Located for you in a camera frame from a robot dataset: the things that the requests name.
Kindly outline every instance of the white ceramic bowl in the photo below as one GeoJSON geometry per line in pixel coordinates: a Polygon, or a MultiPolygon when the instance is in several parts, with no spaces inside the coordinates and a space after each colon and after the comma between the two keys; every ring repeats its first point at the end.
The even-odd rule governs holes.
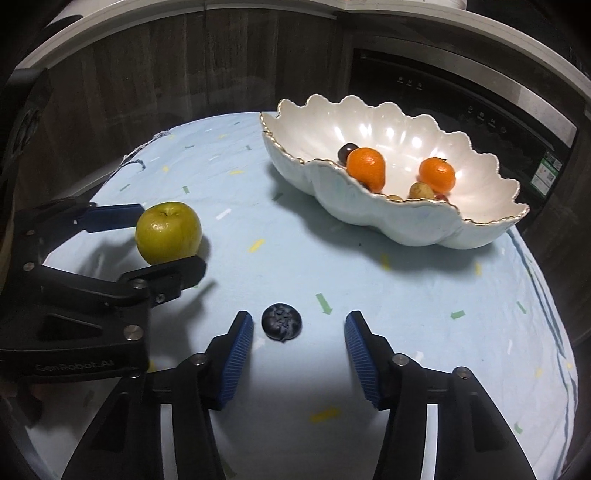
{"type": "Polygon", "coordinates": [[[260,117],[273,165],[343,222],[374,226],[403,245],[468,249],[492,242],[530,209],[515,203],[519,182],[500,177],[495,155],[476,153],[465,133],[445,133],[430,115],[406,116],[391,102],[367,106],[356,96],[331,103],[322,95],[312,95],[304,106],[282,100],[278,111],[260,117]],[[337,163],[348,142],[384,156],[381,194],[367,191],[337,163]],[[446,158],[456,171],[450,203],[388,199],[408,196],[428,157],[446,158]]]}

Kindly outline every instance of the scalloped bowl rim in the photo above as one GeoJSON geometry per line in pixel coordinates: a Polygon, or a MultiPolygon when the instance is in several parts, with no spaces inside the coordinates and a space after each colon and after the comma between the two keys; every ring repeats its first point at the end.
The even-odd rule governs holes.
{"type": "MultiPolygon", "coordinates": [[[[318,93],[315,93],[313,95],[310,95],[308,97],[308,99],[306,100],[304,105],[296,105],[294,102],[292,102],[289,99],[281,99],[279,101],[279,104],[277,105],[277,116],[275,117],[275,119],[279,119],[281,117],[281,105],[283,104],[283,102],[289,102],[291,104],[293,104],[294,106],[303,109],[306,108],[310,102],[310,100],[312,100],[313,98],[322,98],[324,99],[327,103],[331,104],[331,105],[340,105],[341,103],[343,103],[347,98],[355,98],[358,101],[362,102],[363,105],[365,105],[365,107],[369,108],[369,109],[376,109],[379,108],[382,105],[386,105],[386,104],[391,104],[396,106],[398,109],[400,109],[400,107],[394,103],[394,102],[383,102],[380,103],[378,106],[371,106],[371,105],[367,105],[361,98],[359,98],[356,95],[347,95],[346,97],[344,97],[340,102],[331,102],[328,99],[326,99],[323,95],[320,95],[318,93]]],[[[394,200],[394,199],[390,199],[388,198],[387,195],[383,194],[383,193],[371,193],[369,192],[366,188],[364,188],[358,181],[356,181],[354,178],[352,178],[349,173],[347,173],[347,170],[344,166],[339,165],[337,162],[329,159],[329,158],[312,158],[310,160],[304,160],[300,157],[295,157],[294,155],[290,154],[284,147],[283,145],[281,145],[273,136],[273,133],[271,131],[271,129],[269,129],[269,127],[267,126],[265,119],[264,119],[264,115],[270,115],[270,113],[266,113],[266,112],[260,112],[259,113],[259,120],[261,122],[262,125],[262,129],[263,129],[263,135],[266,135],[268,137],[268,139],[283,153],[285,154],[289,159],[291,159],[294,162],[299,163],[300,165],[305,165],[306,163],[312,162],[312,161],[319,161],[319,162],[325,162],[325,163],[329,163],[337,172],[339,172],[340,174],[343,174],[352,184],[354,184],[363,194],[374,197],[376,199],[381,199],[381,200],[385,200],[386,202],[389,202],[390,204],[392,204],[394,207],[403,207],[405,204],[416,204],[416,203],[421,203],[421,205],[424,205],[425,203],[430,203],[433,206],[440,206],[441,204],[446,204],[449,205],[451,207],[453,207],[457,213],[457,215],[460,217],[460,219],[464,222],[464,223],[471,223],[472,225],[494,225],[496,223],[505,223],[505,222],[515,222],[517,223],[519,220],[521,220],[525,215],[527,215],[527,213],[530,211],[530,206],[527,205],[526,203],[523,204],[517,204],[515,202],[515,199],[517,198],[517,196],[519,195],[519,191],[521,190],[521,183],[518,180],[513,180],[513,179],[504,179],[504,180],[513,180],[516,184],[516,188],[515,188],[515,193],[513,194],[513,196],[511,197],[511,200],[516,203],[516,205],[524,205],[523,210],[521,211],[521,213],[519,213],[518,215],[510,215],[507,217],[503,217],[497,220],[491,220],[489,222],[477,222],[475,220],[472,220],[470,218],[462,218],[462,213],[460,211],[460,209],[452,204],[452,203],[448,203],[445,200],[434,200],[434,199],[403,199],[403,200],[394,200]]],[[[468,146],[470,148],[470,150],[472,151],[472,153],[479,155],[478,152],[476,152],[473,148],[472,148],[472,141],[470,140],[470,137],[462,131],[456,131],[456,132],[445,132],[443,131],[440,127],[439,124],[437,123],[437,120],[435,120],[435,118],[433,118],[433,116],[427,114],[427,113],[422,113],[421,115],[417,115],[417,116],[410,116],[410,115],[406,115],[404,112],[402,112],[402,115],[404,115],[406,118],[410,118],[410,119],[414,119],[414,118],[419,118],[419,117],[428,117],[430,118],[435,126],[437,127],[437,129],[440,131],[440,133],[442,133],[443,135],[457,135],[460,134],[462,136],[464,136],[468,142],[468,146]]],[[[503,177],[501,177],[501,175],[499,174],[499,158],[495,155],[495,154],[489,154],[492,155],[495,158],[496,161],[496,169],[495,169],[495,173],[496,175],[502,179],[503,177]]]]}

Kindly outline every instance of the dark plum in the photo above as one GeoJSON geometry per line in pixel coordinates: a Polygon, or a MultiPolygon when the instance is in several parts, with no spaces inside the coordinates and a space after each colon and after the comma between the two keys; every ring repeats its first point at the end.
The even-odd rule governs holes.
{"type": "Polygon", "coordinates": [[[349,156],[349,154],[353,151],[353,150],[357,150],[359,147],[357,145],[355,145],[354,143],[347,143],[345,145],[343,145],[339,152],[336,154],[336,156],[338,157],[339,161],[346,167],[347,166],[347,157],[349,156]]]}

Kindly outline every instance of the wooden cabinet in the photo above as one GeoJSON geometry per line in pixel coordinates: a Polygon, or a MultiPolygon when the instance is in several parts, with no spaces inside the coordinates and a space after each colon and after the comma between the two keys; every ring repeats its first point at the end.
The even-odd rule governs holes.
{"type": "Polygon", "coordinates": [[[38,205],[154,134],[282,98],[347,93],[352,48],[336,20],[213,9],[99,40],[50,69],[53,96],[21,157],[17,208],[38,205]]]}

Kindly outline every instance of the green arrow print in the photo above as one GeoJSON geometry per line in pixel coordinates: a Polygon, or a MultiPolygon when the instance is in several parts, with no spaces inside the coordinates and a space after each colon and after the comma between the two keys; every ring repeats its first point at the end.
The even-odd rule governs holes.
{"type": "Polygon", "coordinates": [[[332,312],[332,308],[330,308],[330,305],[326,301],[326,299],[324,298],[324,295],[322,295],[322,293],[317,293],[316,298],[318,299],[318,302],[320,303],[320,306],[322,307],[322,311],[325,314],[330,315],[330,312],[332,312]]]}

